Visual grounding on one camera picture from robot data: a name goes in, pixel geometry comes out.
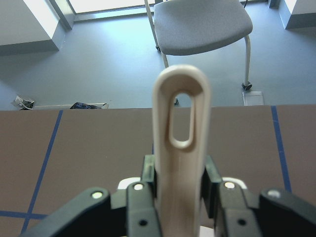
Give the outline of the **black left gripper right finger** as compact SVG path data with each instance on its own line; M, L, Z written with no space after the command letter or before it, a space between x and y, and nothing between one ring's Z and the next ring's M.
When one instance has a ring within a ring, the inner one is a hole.
M217 237L314 237L316 207L280 188L252 193L239 179L220 175L206 157L202 198Z

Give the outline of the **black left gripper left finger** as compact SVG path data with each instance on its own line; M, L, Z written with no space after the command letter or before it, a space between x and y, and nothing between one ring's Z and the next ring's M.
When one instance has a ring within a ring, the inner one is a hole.
M160 237L155 209L155 157L146 155L140 181L114 194L89 188L26 230L24 237Z

